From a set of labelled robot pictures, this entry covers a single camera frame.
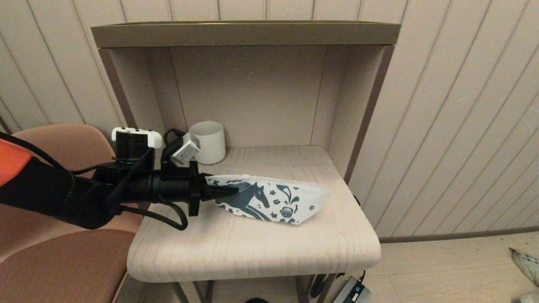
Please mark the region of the white horse-print zip pouch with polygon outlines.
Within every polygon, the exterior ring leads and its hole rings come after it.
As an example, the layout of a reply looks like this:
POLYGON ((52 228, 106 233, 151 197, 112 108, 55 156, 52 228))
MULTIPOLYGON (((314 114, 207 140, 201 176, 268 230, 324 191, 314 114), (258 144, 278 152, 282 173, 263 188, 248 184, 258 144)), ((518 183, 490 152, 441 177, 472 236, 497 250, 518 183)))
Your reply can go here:
POLYGON ((216 205, 240 217, 299 225, 321 211, 331 192, 315 184, 252 175, 213 175, 212 186, 235 188, 216 205))

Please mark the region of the white ceramic mug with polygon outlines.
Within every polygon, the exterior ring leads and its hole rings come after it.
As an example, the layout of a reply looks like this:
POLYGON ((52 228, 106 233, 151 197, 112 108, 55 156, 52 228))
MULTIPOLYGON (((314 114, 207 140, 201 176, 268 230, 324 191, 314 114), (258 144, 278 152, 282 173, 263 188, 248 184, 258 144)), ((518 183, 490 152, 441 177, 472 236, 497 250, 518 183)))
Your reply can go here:
POLYGON ((203 165, 213 165, 221 162, 226 156, 224 127, 215 121, 195 123, 190 127, 190 133, 200 143, 200 151, 195 159, 203 165))

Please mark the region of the light wood desk with hutch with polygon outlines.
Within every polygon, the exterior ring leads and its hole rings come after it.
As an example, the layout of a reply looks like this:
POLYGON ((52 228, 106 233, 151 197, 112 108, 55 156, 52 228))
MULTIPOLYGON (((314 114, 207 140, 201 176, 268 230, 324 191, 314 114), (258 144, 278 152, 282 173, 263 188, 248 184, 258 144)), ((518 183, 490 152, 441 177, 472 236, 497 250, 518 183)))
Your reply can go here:
POLYGON ((237 218, 212 202, 186 231, 145 219, 128 255, 140 281, 171 282, 181 303, 210 302, 221 280, 290 277, 306 302, 327 274, 381 258, 379 238, 348 185, 401 25, 369 21, 155 21, 91 28, 129 127, 224 126, 227 155, 209 174, 313 182, 330 191, 300 226, 237 218))

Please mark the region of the pink upholstered chair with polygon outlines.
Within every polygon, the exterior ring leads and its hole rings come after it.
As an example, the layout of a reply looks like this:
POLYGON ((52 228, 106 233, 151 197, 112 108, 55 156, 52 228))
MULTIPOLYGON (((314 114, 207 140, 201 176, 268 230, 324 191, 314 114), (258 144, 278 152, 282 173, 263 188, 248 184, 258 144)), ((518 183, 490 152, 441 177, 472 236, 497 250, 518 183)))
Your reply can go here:
MULTIPOLYGON (((108 162, 114 153, 97 128, 56 124, 15 137, 71 170, 108 162)), ((0 203, 0 303, 113 303, 127 276, 127 255, 142 216, 124 212, 85 230, 0 203)))

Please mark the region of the grey power adapter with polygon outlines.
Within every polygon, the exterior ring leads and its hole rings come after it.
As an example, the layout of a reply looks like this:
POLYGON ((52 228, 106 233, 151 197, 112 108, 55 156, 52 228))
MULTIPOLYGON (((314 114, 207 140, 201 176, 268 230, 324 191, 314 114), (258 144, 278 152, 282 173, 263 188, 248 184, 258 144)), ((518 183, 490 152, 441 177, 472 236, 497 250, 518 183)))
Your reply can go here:
POLYGON ((368 303, 371 295, 362 281, 351 276, 331 303, 368 303))

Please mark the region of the patterned fabric item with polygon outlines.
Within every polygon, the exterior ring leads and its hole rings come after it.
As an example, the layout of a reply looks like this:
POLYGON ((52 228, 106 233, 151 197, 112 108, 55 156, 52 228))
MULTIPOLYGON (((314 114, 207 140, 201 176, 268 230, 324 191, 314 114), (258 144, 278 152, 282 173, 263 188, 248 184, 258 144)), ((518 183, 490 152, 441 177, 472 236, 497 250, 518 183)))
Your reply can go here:
POLYGON ((524 275, 539 287, 539 257, 510 247, 511 257, 524 275))

